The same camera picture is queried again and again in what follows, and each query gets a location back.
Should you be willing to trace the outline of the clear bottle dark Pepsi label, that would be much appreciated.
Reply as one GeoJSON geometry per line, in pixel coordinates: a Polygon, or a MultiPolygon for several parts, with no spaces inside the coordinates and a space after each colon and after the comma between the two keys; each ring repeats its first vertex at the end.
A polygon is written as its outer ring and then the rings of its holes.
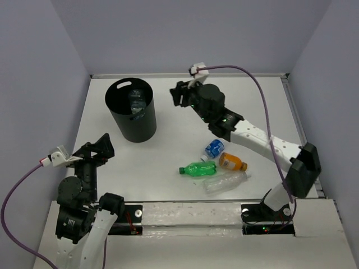
{"type": "Polygon", "coordinates": [[[128,99],[130,102],[130,108],[132,114],[136,114],[144,110],[147,106],[145,93],[141,89],[131,90],[128,94],[128,99]]]}

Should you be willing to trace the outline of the clear bottle blue green label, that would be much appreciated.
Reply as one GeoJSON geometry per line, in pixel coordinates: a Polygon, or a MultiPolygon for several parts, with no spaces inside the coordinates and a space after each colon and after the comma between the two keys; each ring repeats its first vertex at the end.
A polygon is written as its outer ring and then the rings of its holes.
{"type": "Polygon", "coordinates": [[[208,160],[215,159],[225,149],[222,140],[214,139],[204,148],[204,153],[201,155],[200,160],[206,162],[208,160]]]}

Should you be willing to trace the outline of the green plastic bottle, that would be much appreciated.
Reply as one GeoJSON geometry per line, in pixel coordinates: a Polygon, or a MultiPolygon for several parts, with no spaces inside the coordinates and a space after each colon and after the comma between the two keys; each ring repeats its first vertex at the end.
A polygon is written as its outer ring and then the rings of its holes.
{"type": "Polygon", "coordinates": [[[191,177],[203,177],[216,174],[217,166],[214,161],[190,163],[186,167],[178,168],[178,171],[181,175],[188,175],[191,177]]]}

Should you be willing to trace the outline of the orange juice bottle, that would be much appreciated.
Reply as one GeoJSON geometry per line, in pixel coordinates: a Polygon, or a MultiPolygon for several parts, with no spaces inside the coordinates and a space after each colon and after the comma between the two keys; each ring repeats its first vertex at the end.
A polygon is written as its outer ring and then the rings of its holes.
{"type": "Polygon", "coordinates": [[[219,158],[219,166],[231,171],[246,171],[248,164],[243,162],[239,157],[224,152],[219,158]]]}

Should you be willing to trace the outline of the clear bottle white cap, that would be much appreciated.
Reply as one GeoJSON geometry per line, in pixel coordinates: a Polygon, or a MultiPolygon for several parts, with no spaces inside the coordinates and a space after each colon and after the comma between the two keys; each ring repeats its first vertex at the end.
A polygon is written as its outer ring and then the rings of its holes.
{"type": "Polygon", "coordinates": [[[202,187],[207,195],[216,195],[237,188],[242,183],[248,181],[251,176],[252,174],[246,171],[225,173],[204,180],[202,182],[202,187]]]}

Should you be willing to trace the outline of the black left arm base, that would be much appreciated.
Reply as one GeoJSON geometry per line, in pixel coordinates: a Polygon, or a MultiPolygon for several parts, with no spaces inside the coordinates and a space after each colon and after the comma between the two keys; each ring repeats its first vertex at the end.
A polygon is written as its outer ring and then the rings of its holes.
{"type": "Polygon", "coordinates": [[[125,211],[112,225],[108,235],[142,235],[143,204],[125,203],[125,211]]]}

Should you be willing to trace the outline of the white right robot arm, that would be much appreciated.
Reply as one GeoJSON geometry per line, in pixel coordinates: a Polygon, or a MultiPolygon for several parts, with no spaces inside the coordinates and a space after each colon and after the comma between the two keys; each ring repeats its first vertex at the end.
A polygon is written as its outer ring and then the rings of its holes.
{"type": "Polygon", "coordinates": [[[270,220],[291,199],[304,199],[321,173],[317,147],[297,145],[255,127],[225,107],[225,95],[213,84],[183,82],[170,89],[175,106],[191,107],[215,136],[243,146],[272,161],[285,179],[271,189],[258,206],[259,215],[270,220]]]}

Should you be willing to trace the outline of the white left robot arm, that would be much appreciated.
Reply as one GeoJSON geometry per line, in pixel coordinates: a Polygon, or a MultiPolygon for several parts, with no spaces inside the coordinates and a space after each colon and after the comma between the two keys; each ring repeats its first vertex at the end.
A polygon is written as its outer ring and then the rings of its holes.
{"type": "Polygon", "coordinates": [[[99,197],[97,190],[97,168],[114,156],[108,133],[73,154],[63,146],[50,153],[53,166],[74,169],[58,186],[57,268],[95,268],[111,227],[123,218],[125,199],[113,193],[99,197]]]}

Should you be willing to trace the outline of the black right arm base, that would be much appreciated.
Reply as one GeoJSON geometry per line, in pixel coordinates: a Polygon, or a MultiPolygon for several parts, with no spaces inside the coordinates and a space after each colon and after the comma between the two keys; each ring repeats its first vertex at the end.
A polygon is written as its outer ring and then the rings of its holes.
{"type": "Polygon", "coordinates": [[[247,203],[241,210],[243,235],[295,235],[289,204],[273,211],[265,204],[247,203]]]}

